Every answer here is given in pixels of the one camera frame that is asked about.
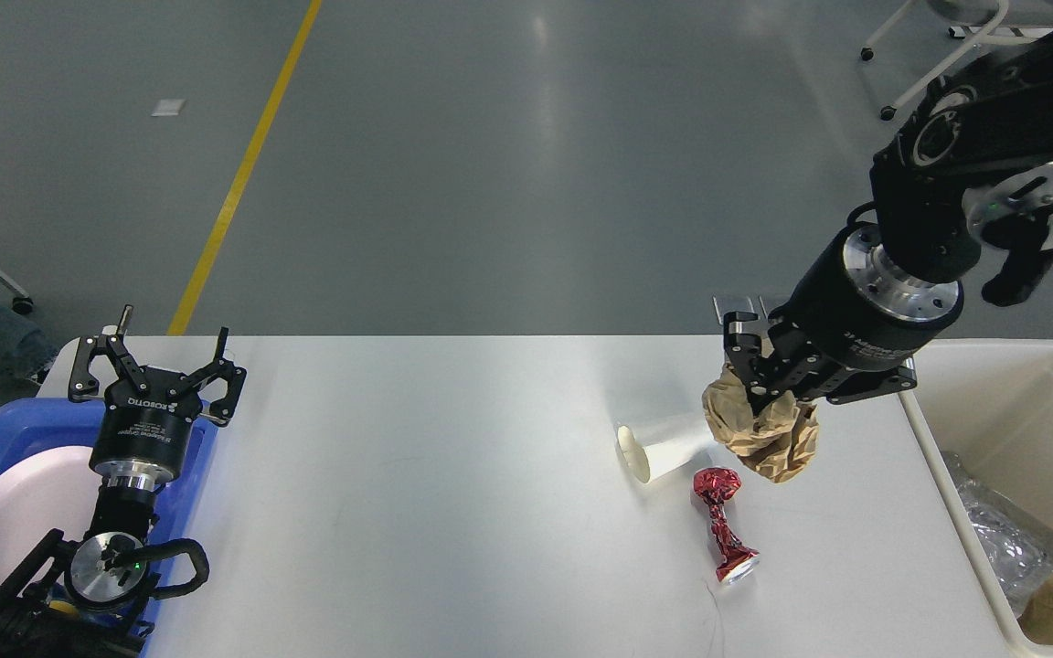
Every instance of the crumpled paper bag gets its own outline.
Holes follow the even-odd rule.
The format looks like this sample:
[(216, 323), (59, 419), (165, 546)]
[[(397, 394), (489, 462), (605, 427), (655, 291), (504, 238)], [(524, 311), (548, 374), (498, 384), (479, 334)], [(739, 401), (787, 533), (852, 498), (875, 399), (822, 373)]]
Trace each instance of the crumpled paper bag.
[(792, 392), (755, 416), (742, 380), (727, 363), (722, 377), (706, 387), (701, 405), (714, 438), (772, 482), (790, 480), (814, 457), (819, 439), (814, 404), (797, 403)]

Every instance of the white table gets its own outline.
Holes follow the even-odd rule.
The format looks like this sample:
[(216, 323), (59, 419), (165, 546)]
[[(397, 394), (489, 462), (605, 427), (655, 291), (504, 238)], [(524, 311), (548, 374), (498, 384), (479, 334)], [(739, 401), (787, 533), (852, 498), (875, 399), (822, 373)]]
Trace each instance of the white table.
[[(212, 338), (130, 337), (141, 363)], [(40, 395), (62, 396), (72, 348)], [(820, 410), (786, 484), (716, 446), (643, 486), (614, 424), (691, 412), (720, 338), (234, 337), (246, 387), (150, 658), (1011, 655), (895, 396)], [(697, 467), (763, 562), (722, 587)]]

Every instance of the white plate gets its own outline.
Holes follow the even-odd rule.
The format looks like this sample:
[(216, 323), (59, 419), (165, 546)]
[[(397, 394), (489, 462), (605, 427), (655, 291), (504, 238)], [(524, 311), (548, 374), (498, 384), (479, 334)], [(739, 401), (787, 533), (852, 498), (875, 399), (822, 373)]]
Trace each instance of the white plate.
[[(0, 475), (0, 584), (51, 529), (79, 541), (92, 522), (100, 476), (90, 446), (58, 446)], [(40, 571), (35, 579), (42, 578)]]

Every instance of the plastic bag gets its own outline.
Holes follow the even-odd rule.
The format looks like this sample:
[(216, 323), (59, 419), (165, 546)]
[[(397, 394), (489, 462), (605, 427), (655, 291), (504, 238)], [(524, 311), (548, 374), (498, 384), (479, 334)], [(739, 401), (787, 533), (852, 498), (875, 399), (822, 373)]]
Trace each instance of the plastic bag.
[(1015, 617), (1021, 616), (1037, 589), (1053, 574), (1053, 530), (1012, 500), (978, 482), (959, 455), (941, 453), (973, 532), (994, 567)]

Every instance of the yellow floor line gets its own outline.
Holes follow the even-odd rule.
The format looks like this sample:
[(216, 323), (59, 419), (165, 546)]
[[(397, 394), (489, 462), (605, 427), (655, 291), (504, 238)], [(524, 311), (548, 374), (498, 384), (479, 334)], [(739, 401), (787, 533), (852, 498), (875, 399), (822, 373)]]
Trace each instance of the yellow floor line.
[(225, 240), (225, 233), (231, 227), (234, 220), (234, 213), (238, 211), (239, 201), (242, 200), (242, 192), (246, 190), (246, 182), (251, 180), (254, 172), (254, 163), (259, 161), (259, 153), (262, 144), (266, 141), (266, 134), (271, 133), (271, 124), (275, 121), (275, 116), (279, 113), (279, 104), (283, 100), (284, 93), (287, 92), (287, 84), (292, 80), (295, 72), (295, 63), (303, 53), (303, 46), (311, 33), (311, 25), (315, 23), (316, 14), (319, 13), (319, 4), (322, 0), (311, 0), (309, 12), (303, 17), (303, 24), (295, 35), (292, 42), (292, 51), (287, 54), (287, 61), (283, 62), (283, 67), (279, 71), (279, 78), (275, 80), (275, 88), (271, 92), (271, 99), (266, 100), (266, 107), (262, 108), (262, 116), (259, 117), (259, 125), (255, 126), (254, 136), (251, 137), (251, 144), (246, 145), (246, 154), (242, 156), (242, 163), (238, 166), (238, 174), (234, 175), (234, 182), (231, 183), (230, 192), (225, 194), (225, 201), (222, 201), (222, 210), (218, 213), (218, 219), (214, 220), (214, 227), (210, 230), (210, 238), (205, 241), (204, 248), (201, 250), (201, 257), (197, 258), (197, 265), (193, 267), (193, 275), (190, 276), (190, 283), (184, 287), (181, 301), (177, 304), (177, 312), (173, 314), (173, 321), (170, 322), (170, 336), (180, 336), (190, 326), (190, 318), (197, 307), (198, 300), (201, 299), (201, 288), (205, 287), (205, 280), (210, 279), (210, 271), (214, 267), (214, 261), (218, 259), (218, 250)]

